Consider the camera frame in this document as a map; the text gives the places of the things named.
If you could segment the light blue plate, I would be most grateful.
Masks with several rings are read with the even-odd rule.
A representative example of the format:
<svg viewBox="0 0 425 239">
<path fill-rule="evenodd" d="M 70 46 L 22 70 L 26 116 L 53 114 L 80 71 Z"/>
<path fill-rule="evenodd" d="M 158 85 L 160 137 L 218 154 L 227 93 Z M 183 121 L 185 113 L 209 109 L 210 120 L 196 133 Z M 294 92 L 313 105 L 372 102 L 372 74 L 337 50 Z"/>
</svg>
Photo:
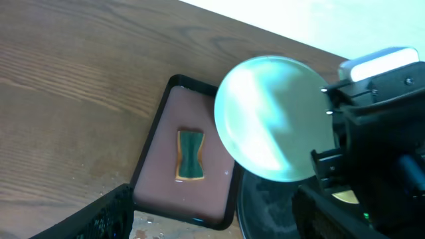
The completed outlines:
<svg viewBox="0 0 425 239">
<path fill-rule="evenodd" d="M 295 182 L 315 175 L 310 153 L 333 148 L 327 82 L 283 56 L 236 65 L 214 102 L 218 135 L 233 159 L 267 180 Z"/>
</svg>

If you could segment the yellow plate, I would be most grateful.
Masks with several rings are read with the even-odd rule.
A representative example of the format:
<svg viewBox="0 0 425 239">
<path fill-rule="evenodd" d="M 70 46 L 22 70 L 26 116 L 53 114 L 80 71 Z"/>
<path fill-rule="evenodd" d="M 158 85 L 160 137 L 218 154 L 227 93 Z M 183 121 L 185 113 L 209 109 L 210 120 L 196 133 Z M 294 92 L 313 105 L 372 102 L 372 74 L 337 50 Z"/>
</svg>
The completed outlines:
<svg viewBox="0 0 425 239">
<path fill-rule="evenodd" d="M 352 190 L 343 191 L 339 193 L 333 193 L 332 196 L 345 203 L 359 204 L 359 201 Z"/>
</svg>

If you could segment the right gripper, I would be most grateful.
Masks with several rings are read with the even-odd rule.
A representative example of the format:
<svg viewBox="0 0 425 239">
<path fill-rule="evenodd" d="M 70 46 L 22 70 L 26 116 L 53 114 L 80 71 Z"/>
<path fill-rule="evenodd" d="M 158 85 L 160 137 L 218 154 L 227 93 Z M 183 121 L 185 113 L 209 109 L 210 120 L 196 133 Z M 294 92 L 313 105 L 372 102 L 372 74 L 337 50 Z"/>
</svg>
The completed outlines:
<svg viewBox="0 0 425 239">
<path fill-rule="evenodd" d="M 321 189 L 353 191 L 380 232 L 424 231 L 424 63 L 324 89 L 335 147 L 311 152 Z"/>
</svg>

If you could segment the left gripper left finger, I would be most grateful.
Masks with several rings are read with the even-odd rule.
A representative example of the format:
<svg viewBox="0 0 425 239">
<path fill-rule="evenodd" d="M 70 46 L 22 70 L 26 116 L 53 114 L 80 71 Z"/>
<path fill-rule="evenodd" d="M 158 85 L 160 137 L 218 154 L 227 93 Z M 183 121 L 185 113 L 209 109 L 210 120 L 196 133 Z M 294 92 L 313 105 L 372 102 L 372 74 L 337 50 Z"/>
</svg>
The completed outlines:
<svg viewBox="0 0 425 239">
<path fill-rule="evenodd" d="M 133 219 L 133 188 L 122 184 L 32 238 L 128 239 Z"/>
</svg>

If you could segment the green and yellow sponge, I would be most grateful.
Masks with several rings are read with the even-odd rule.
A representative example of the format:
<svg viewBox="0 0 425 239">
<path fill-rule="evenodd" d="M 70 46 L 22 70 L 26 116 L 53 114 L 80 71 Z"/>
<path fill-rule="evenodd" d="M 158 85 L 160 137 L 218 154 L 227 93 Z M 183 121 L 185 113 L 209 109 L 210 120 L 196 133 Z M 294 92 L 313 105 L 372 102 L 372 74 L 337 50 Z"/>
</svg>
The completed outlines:
<svg viewBox="0 0 425 239">
<path fill-rule="evenodd" d="M 198 181 L 205 177 L 202 162 L 202 150 L 205 135 L 200 131 L 177 132 L 177 181 Z"/>
</svg>

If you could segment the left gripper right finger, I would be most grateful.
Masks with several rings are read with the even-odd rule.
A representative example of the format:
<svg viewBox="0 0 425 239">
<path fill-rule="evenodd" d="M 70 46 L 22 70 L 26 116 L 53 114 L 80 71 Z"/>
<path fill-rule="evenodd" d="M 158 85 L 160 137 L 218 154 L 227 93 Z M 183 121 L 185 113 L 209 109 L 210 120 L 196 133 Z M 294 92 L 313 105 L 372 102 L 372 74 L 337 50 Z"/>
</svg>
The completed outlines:
<svg viewBox="0 0 425 239">
<path fill-rule="evenodd" d="M 361 205 L 344 206 L 308 185 L 299 186 L 292 197 L 292 214 L 301 238 L 390 239 L 378 230 Z"/>
</svg>

